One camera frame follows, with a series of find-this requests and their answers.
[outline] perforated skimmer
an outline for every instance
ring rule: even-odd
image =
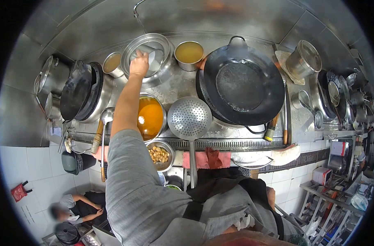
[[[175,101],[168,112],[168,126],[172,133],[190,142],[191,188],[197,183],[194,141],[203,137],[209,130],[212,114],[202,100],[186,96]]]

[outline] black apron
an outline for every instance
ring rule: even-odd
[[[193,199],[187,204],[183,218],[199,221],[204,202],[217,194],[223,194],[236,185],[243,187],[252,200],[258,199],[264,208],[273,213],[280,240],[284,240],[284,225],[282,217],[269,205],[266,184],[263,180],[255,180],[242,175],[237,167],[226,169],[199,169],[196,188],[187,190]]]
[[[107,219],[107,213],[105,208],[105,193],[96,193],[96,192],[86,192],[85,197],[92,201],[95,204],[102,205],[103,208],[103,214],[96,217],[95,219],[92,219],[88,221],[90,224],[99,226],[102,222],[104,222]],[[79,200],[76,202],[76,205],[73,208],[70,208],[70,210],[75,214],[79,215],[79,217],[84,217],[89,214],[96,214],[97,209],[93,206]]]

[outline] drain grate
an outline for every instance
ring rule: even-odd
[[[68,132],[73,140],[91,143],[94,133]],[[158,138],[172,145],[175,150],[189,150],[190,143],[178,138]],[[105,135],[105,145],[108,145],[110,135]],[[274,138],[272,142],[264,139],[198,139],[195,140],[195,149],[204,151],[206,147],[220,151],[250,151],[250,150],[277,150],[285,147],[283,138]]]
[[[259,170],[259,173],[267,173],[274,171],[286,170],[298,166],[304,166],[318,161],[326,160],[329,158],[329,148],[325,150],[317,150],[307,153],[301,153],[301,155],[292,162],[283,166],[266,166]]]
[[[94,140],[94,133],[80,133],[80,132],[68,132],[69,136],[73,140],[91,143]],[[178,138],[159,138],[172,145],[175,150],[189,150],[189,142]],[[105,136],[105,144],[108,145],[110,141],[110,135]],[[206,147],[211,147],[215,150],[220,151],[249,151],[249,150],[276,150],[284,148],[283,138],[273,139],[272,142],[268,142],[264,139],[198,139],[195,140],[195,149],[197,151],[204,151]],[[322,161],[329,158],[329,148],[325,150],[317,150],[307,153],[301,153],[301,155],[292,162],[283,166],[271,166],[268,165],[259,170],[259,173],[274,172],[280,170],[286,170],[293,167],[308,165],[318,161]]]

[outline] running water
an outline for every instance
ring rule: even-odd
[[[138,23],[142,26],[143,33],[145,34],[145,37],[146,37],[147,43],[149,43],[149,39],[148,39],[147,36],[146,36],[146,32],[147,32],[147,31],[146,31],[146,29],[145,29],[143,23],[140,21],[139,16],[137,16],[136,19],[137,19]]]

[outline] bowl of broth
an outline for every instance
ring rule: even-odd
[[[166,111],[162,103],[153,95],[141,92],[137,125],[143,141],[147,144],[156,139],[166,129]]]
[[[196,63],[204,58],[204,48],[195,41],[180,43],[175,49],[175,58],[181,69],[185,71],[195,71]]]

